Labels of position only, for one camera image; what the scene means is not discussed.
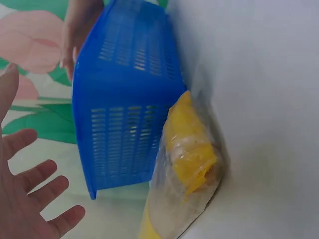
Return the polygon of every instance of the finger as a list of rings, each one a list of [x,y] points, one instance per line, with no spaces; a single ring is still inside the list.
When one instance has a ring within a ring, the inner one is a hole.
[[[66,67],[66,65],[73,62],[75,31],[75,24],[72,22],[72,19],[69,19],[67,16],[62,29],[62,56],[60,67]]]
[[[0,76],[0,122],[12,105],[19,87],[19,71],[15,64],[10,63]]]
[[[74,69],[74,63],[69,62],[66,66],[65,66],[65,70],[66,70],[66,74],[69,78],[69,80],[72,82],[72,78],[73,78],[73,69]]]
[[[85,209],[82,206],[74,206],[57,218],[50,220],[49,224],[56,233],[57,238],[63,237],[74,228],[84,217]]]
[[[37,133],[32,129],[24,129],[4,137],[2,139],[4,158],[6,160],[11,159],[20,150],[34,143],[36,139]]]
[[[60,67],[66,68],[66,74],[70,81],[73,77],[73,49],[75,41],[75,28],[71,24],[65,23],[62,33],[62,56],[60,61]]]
[[[51,182],[29,194],[34,205],[41,212],[54,199],[61,195],[69,187],[69,180],[64,176],[59,176]]]
[[[34,168],[19,173],[15,178],[19,181],[26,193],[47,180],[57,170],[57,165],[52,160],[47,160]]]

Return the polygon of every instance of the yellow fabric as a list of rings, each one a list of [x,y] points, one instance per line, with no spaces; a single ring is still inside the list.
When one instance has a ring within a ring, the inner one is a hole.
[[[161,237],[154,231],[150,222],[148,199],[145,203],[138,239],[161,239]]]
[[[206,173],[217,162],[207,131],[185,92],[169,110],[164,126],[166,152],[178,147],[181,155],[173,160],[173,168],[189,195],[205,182]]]

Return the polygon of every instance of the yellow cloth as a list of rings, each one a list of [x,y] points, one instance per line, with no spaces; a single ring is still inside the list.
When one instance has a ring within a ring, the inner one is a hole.
[[[217,162],[207,131],[192,105],[190,91],[169,110],[164,137],[174,171],[189,195],[206,182],[206,173]]]

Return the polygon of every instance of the fingernail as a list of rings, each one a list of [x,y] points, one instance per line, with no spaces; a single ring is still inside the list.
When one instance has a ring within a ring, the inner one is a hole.
[[[11,72],[11,71],[15,70],[15,68],[16,68],[16,65],[14,63],[10,63],[6,66],[4,72],[5,73]]]
[[[64,68],[64,67],[65,67],[64,62],[63,62],[63,60],[61,60],[60,61],[60,68]]]

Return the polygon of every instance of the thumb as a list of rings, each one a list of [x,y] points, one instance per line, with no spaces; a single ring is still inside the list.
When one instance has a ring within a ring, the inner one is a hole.
[[[62,55],[60,67],[73,64],[73,48],[75,41],[75,30],[72,25],[64,23],[62,30]]]
[[[10,63],[0,76],[0,122],[10,109],[19,87],[19,71]]]

